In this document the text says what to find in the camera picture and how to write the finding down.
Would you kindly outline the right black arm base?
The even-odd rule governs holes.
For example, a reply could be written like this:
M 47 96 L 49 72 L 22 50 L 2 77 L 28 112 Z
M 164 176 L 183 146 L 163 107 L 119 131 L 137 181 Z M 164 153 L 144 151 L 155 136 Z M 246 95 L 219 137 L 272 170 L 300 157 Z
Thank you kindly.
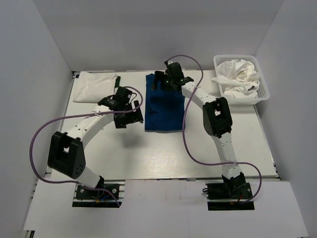
M 224 183 L 207 183 L 202 189 L 207 196 L 209 211 L 251 211 L 255 209 L 254 202 L 246 200 L 252 198 L 252 190 L 249 183 L 238 188 L 232 194 Z

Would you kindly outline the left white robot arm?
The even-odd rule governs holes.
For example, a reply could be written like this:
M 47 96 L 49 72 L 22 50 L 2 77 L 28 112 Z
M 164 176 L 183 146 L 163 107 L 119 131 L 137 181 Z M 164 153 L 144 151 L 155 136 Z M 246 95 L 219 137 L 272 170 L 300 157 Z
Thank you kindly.
M 87 187 L 94 198 L 104 194 L 104 178 L 86 165 L 84 149 L 106 125 L 114 123 L 117 129 L 144 121 L 141 102 L 130 99 L 139 91 L 131 86 L 118 87 L 114 95 L 102 98 L 91 114 L 66 132 L 53 134 L 49 149 L 48 166 Z

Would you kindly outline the blue t-shirt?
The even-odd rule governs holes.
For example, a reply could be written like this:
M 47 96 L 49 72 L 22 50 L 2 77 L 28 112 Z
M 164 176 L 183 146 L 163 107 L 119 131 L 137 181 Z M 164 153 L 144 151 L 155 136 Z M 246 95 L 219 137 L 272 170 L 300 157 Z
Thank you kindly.
M 154 75 L 146 75 L 145 131 L 181 131 L 185 97 L 178 92 L 152 90 Z

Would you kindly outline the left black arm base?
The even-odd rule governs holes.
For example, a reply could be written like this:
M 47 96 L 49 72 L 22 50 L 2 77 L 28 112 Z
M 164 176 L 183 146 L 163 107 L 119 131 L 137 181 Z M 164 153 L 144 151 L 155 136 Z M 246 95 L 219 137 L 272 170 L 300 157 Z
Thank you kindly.
M 121 205 L 124 198 L 125 181 L 106 181 L 107 189 Z M 105 191 L 92 191 L 82 185 L 75 187 L 72 207 L 79 208 L 119 208 L 113 197 Z

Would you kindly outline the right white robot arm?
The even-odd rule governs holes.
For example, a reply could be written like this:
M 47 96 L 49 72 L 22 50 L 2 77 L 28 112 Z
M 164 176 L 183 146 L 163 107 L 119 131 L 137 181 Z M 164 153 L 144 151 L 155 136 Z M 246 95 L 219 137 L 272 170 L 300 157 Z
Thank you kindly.
M 164 64 L 165 71 L 155 71 L 152 89 L 181 93 L 189 99 L 189 103 L 195 103 L 202 110 L 204 129 L 213 139 L 220 158 L 218 164 L 222 168 L 223 179 L 220 191 L 229 198 L 239 196 L 246 180 L 232 145 L 233 121 L 227 100 L 208 94 L 194 79 L 184 76 L 179 63 L 165 61 Z

